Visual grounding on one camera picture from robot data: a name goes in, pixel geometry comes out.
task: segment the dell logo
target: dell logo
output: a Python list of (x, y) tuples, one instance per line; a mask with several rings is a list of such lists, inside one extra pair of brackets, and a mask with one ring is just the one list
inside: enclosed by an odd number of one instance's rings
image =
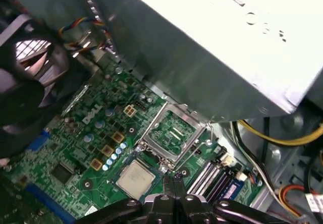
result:
[(83, 118), (82, 122), (84, 124), (89, 124), (91, 120), (95, 117), (95, 114), (97, 114), (102, 109), (101, 105), (95, 105), (90, 112), (87, 113), (87, 116)]

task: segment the white connector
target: white connector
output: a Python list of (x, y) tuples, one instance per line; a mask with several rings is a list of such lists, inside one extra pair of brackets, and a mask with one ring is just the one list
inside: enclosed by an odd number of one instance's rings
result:
[(245, 182), (247, 180), (248, 176), (246, 176), (244, 173), (242, 172), (238, 172), (236, 175), (236, 179), (239, 181), (243, 181)]
[(222, 158), (221, 158), (221, 165), (223, 166), (233, 166), (235, 164), (235, 159), (231, 157), (228, 153), (226, 153)]

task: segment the motherboard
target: motherboard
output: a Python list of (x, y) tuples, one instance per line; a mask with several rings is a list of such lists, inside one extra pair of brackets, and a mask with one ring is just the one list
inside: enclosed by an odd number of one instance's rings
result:
[(45, 131), (49, 138), (11, 159), (4, 174), (65, 223), (127, 197), (162, 193), (165, 174), (181, 173), (188, 193), (209, 202), (249, 205), (261, 189), (218, 145), (210, 124), (112, 61)]
[(32, 194), (0, 175), (0, 224), (63, 224)]

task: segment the blue expansion slot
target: blue expansion slot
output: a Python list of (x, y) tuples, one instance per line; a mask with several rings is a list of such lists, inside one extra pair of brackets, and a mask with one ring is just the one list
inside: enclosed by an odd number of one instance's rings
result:
[(49, 133), (42, 130), (41, 134), (33, 140), (26, 150), (37, 151), (39, 150), (49, 138)]
[(234, 179), (230, 185), (225, 189), (223, 194), (221, 195), (220, 199), (230, 199), (234, 200), (239, 192), (241, 191), (242, 187), (244, 186), (243, 181), (239, 181)]
[(25, 190), (34, 195), (40, 202), (42, 202), (49, 210), (57, 215), (65, 224), (72, 224), (75, 218), (67, 211), (61, 208), (54, 200), (52, 200), (45, 192), (39, 189), (35, 184), (29, 184)]

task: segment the ram slot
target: ram slot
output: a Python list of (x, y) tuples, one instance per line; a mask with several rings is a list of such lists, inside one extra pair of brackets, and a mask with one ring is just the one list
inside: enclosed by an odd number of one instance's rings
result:
[(204, 195), (206, 190), (210, 187), (210, 185), (214, 182), (214, 180), (218, 177), (219, 173), (222, 172), (222, 169), (216, 168), (213, 173), (210, 174), (209, 180), (204, 184), (203, 188), (200, 188), (200, 191), (196, 193), (197, 195)]
[(233, 176), (228, 172), (224, 172), (224, 175), (216, 181), (216, 184), (212, 187), (208, 195), (206, 196), (206, 200), (208, 203), (213, 204), (222, 194), (222, 192), (229, 186)]
[(204, 178), (203, 182), (198, 186), (197, 190), (195, 192), (192, 192), (192, 194), (195, 195), (200, 195), (201, 191), (204, 189), (204, 187), (206, 186), (206, 184), (209, 183), (209, 180), (213, 177), (213, 175), (218, 171), (218, 167), (217, 166), (213, 166), (213, 168), (207, 173), (205, 174), (206, 178)]
[(193, 182), (193, 184), (188, 189), (188, 191), (187, 191), (188, 194), (194, 194), (194, 192), (196, 192), (198, 187), (201, 185), (201, 183), (203, 183), (203, 181), (205, 180), (207, 175), (211, 172), (213, 167), (214, 167), (214, 165), (212, 164), (212, 162), (209, 162), (205, 166), (204, 170), (199, 174), (199, 176), (196, 178), (196, 180)]

